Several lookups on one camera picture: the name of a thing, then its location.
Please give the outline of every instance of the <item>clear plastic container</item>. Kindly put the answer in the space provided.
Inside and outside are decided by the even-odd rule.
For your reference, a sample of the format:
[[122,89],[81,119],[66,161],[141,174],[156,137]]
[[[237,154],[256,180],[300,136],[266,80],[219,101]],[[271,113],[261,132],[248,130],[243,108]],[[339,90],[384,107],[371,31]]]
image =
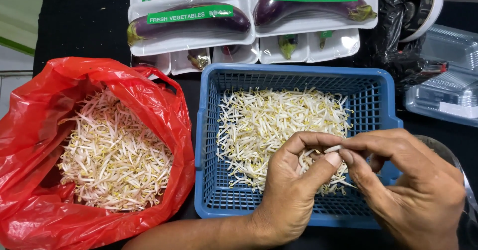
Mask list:
[[435,24],[427,31],[421,57],[446,60],[450,65],[478,73],[478,34]]
[[477,95],[478,76],[450,66],[447,72],[411,87],[405,107],[435,119],[478,127]]

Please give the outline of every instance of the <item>blue plastic basket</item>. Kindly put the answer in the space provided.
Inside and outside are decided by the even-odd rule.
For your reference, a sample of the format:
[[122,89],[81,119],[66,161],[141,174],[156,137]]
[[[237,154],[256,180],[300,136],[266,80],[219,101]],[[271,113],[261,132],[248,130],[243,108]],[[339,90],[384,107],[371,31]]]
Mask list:
[[[392,77],[380,69],[333,68],[260,64],[221,64],[207,66],[201,76],[201,96],[197,113],[196,185],[194,207],[202,218],[238,216],[251,213],[262,195],[253,193],[245,184],[231,189],[227,167],[216,156],[219,107],[226,89],[249,87],[293,90],[315,87],[322,92],[348,95],[344,104],[355,112],[349,123],[350,136],[377,129],[403,127],[395,117],[395,95]],[[400,172],[390,162],[381,171],[381,180],[390,185]],[[378,229],[372,211],[351,187],[346,195],[315,196],[309,225]]]

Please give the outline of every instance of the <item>bean sprout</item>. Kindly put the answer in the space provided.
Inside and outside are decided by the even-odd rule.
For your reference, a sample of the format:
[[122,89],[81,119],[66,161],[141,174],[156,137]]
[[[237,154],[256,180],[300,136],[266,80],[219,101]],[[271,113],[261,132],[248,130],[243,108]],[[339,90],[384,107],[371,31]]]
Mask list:
[[[229,182],[230,188],[235,184],[246,184],[252,191],[264,191],[267,164],[269,158],[281,145],[297,131],[326,132],[339,137],[346,137],[351,125],[347,123],[349,114],[343,103],[347,97],[335,99],[336,95],[322,93],[315,88],[299,91],[281,90],[239,90],[228,96],[224,91],[216,143],[218,160],[227,163],[228,176],[236,180]],[[309,156],[313,150],[304,152],[299,157],[300,173],[308,170],[313,163]],[[344,162],[328,185],[321,187],[322,195],[336,191],[337,183],[344,185],[348,169]]]
[[147,126],[106,89],[86,100],[58,167],[85,205],[112,212],[159,204],[173,156]]

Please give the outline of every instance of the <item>forearm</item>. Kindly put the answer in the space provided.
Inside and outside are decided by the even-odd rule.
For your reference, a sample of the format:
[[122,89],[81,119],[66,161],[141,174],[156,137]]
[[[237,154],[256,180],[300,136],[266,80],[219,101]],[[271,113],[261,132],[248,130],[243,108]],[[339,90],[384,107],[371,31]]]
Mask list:
[[250,216],[231,216],[165,223],[130,240],[122,250],[247,250],[269,246]]

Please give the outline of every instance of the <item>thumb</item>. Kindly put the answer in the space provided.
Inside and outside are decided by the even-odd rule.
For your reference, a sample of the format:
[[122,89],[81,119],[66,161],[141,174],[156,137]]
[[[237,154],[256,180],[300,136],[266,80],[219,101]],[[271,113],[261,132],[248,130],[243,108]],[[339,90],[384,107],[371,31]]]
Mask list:
[[380,182],[379,177],[372,171],[372,167],[358,153],[349,149],[339,150],[349,168],[349,176],[362,192],[370,207],[387,208],[386,197],[388,190]]
[[342,163],[342,158],[337,152],[325,154],[310,165],[307,173],[302,174],[301,181],[304,186],[315,194],[320,186],[329,182],[332,175]]

